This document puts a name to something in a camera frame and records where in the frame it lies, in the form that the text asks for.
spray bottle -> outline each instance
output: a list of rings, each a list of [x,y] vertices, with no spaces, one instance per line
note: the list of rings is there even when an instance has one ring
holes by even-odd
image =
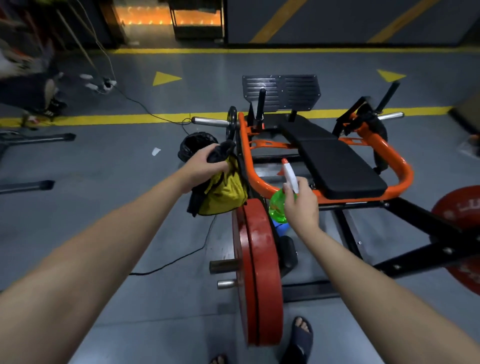
[[[299,192],[299,184],[297,181],[297,177],[295,177],[295,173],[293,172],[293,168],[290,163],[287,161],[286,158],[282,159],[282,170],[279,172],[278,175],[284,175],[287,179],[287,184],[294,192],[295,198],[297,198],[297,194]],[[270,199],[270,206],[268,208],[268,214],[272,218],[273,221],[279,222],[281,224],[285,224],[287,222],[287,218],[285,217],[285,192],[283,188],[275,192]]]

person's left hand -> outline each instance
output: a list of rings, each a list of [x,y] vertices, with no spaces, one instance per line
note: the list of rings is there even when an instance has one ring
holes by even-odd
[[[207,157],[218,144],[211,144],[196,152],[185,165],[177,171],[180,183],[182,185],[182,193],[186,194],[193,187],[210,179],[214,174],[219,172],[227,173],[229,171],[226,161],[218,163],[208,163]]]

black seat cushion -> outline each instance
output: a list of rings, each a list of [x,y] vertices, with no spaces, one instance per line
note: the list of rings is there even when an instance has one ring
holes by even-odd
[[[298,147],[315,186],[330,200],[380,197],[385,181],[355,151],[318,125],[282,123],[279,129]]]

forearm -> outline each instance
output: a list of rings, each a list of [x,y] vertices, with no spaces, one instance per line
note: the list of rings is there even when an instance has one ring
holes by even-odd
[[[386,363],[472,363],[478,345],[393,279],[318,228],[301,236]]]
[[[180,197],[178,178],[104,216],[0,296],[0,362],[68,361]]]

gym machine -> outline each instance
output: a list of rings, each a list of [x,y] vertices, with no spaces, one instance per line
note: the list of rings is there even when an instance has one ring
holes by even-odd
[[[11,146],[25,144],[50,143],[50,142],[71,142],[76,135],[72,133],[56,134],[47,136],[25,136],[18,132],[6,131],[0,133],[0,159]],[[13,194],[27,191],[47,191],[53,188],[55,181],[44,180],[38,182],[0,184],[0,194]]]
[[[217,287],[238,288],[249,345],[280,342],[283,303],[338,296],[328,280],[282,285],[281,278],[298,264],[297,253],[292,239],[279,236],[268,215],[268,200],[278,188],[261,179],[254,168],[280,163],[282,158],[305,163],[319,210],[332,211],[342,243],[360,259],[361,239],[348,210],[384,208],[428,234],[431,244],[378,263],[376,269],[397,278],[447,267],[458,281],[480,294],[480,186],[447,194],[432,212],[400,197],[413,182],[413,170],[388,144],[383,124],[404,116],[402,112],[383,114],[398,86],[392,83],[376,108],[368,97],[361,97],[337,119],[332,132],[298,114],[311,110],[320,98],[315,75],[244,76],[244,97],[250,102],[247,116],[231,107],[226,121],[192,117],[198,125],[226,128],[226,138],[237,143],[240,171],[248,181],[249,200],[232,212],[235,258],[210,262],[210,273],[236,272],[236,279],[221,280]],[[279,113],[279,109],[291,111]],[[348,137],[353,132],[359,137]],[[265,133],[282,134],[288,143],[258,139]],[[372,147],[375,167],[350,145]],[[298,153],[252,156],[253,149],[262,147],[297,149]],[[398,177],[393,186],[380,177],[389,167]]]

